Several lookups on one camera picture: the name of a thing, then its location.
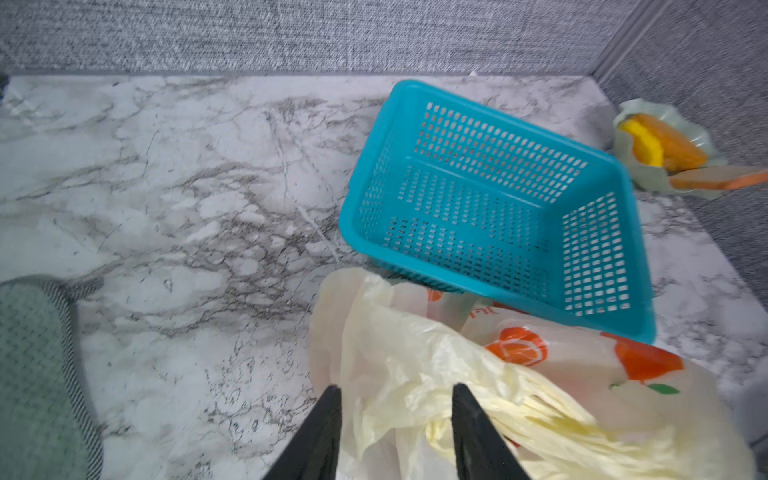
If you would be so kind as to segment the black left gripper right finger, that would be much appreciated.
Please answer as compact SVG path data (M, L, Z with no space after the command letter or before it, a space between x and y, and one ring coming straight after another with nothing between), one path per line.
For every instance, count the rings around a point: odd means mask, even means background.
M470 389L453 386L451 426L458 478L529 480Z

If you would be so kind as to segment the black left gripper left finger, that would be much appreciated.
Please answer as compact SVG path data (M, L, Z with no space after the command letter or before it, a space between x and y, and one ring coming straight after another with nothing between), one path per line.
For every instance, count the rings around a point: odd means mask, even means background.
M341 429L342 392L330 385L263 479L335 479Z

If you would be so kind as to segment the translucent yellowish plastic bag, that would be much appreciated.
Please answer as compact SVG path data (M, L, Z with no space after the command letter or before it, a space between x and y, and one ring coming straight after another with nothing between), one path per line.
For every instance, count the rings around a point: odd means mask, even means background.
M752 479L715 377L652 345L361 268L319 287L316 390L342 392L340 471L453 479L452 390L466 385L534 479Z

